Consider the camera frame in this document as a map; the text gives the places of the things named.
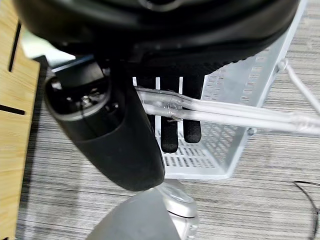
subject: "striped carpet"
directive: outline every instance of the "striped carpet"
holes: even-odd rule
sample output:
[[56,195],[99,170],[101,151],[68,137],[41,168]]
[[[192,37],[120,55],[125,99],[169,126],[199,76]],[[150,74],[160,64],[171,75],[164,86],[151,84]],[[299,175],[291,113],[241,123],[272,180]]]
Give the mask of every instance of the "striped carpet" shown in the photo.
[[[287,57],[320,99],[319,0],[309,1]],[[107,213],[133,193],[110,182],[79,153],[42,105],[40,93],[41,86],[31,126],[16,237],[85,239]],[[278,75],[264,106],[315,113],[286,74]],[[294,180],[320,183],[320,140],[254,136],[230,179],[182,181],[198,204],[197,239],[307,240],[313,212],[305,195],[292,184]],[[305,189],[320,208],[320,187]]]

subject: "wooden board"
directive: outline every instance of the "wooden board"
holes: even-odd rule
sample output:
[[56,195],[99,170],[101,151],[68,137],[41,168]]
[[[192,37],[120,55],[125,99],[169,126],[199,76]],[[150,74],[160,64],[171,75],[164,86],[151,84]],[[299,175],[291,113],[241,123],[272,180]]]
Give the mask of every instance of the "wooden board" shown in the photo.
[[10,0],[0,1],[0,240],[15,239],[22,179],[33,115],[39,64],[26,59],[20,44],[8,71],[18,18]]

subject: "slotted basket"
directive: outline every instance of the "slotted basket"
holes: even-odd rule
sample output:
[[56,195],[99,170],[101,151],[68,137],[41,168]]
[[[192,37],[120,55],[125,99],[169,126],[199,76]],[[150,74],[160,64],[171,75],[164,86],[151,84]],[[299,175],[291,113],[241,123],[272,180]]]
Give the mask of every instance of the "slotted basket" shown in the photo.
[[[290,28],[270,47],[205,76],[201,99],[261,107],[276,78],[276,66],[288,51],[306,4],[307,0],[300,1]],[[201,132],[199,143],[187,143],[182,124],[178,124],[177,152],[162,153],[167,179],[222,180],[232,175],[246,145],[248,129],[202,121]],[[159,117],[156,117],[155,135],[160,142]]]

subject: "transparent tubing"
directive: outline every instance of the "transparent tubing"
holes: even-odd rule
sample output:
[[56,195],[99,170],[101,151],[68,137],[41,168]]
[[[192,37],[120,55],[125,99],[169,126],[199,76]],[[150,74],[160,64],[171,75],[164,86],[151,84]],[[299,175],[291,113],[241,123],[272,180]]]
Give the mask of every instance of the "transparent tubing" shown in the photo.
[[137,87],[146,113],[174,120],[207,121],[240,127],[320,136],[320,117],[232,103],[203,101],[178,93]]

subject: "white cable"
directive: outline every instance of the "white cable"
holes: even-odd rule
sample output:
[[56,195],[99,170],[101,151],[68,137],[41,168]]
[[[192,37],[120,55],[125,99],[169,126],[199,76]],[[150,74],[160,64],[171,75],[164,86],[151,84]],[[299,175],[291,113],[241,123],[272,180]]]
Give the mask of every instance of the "white cable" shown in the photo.
[[311,91],[304,85],[304,83],[297,76],[293,68],[287,64],[286,71],[288,72],[294,85],[300,90],[300,92],[305,96],[309,103],[314,107],[314,109],[320,114],[320,102],[318,99],[311,93]]

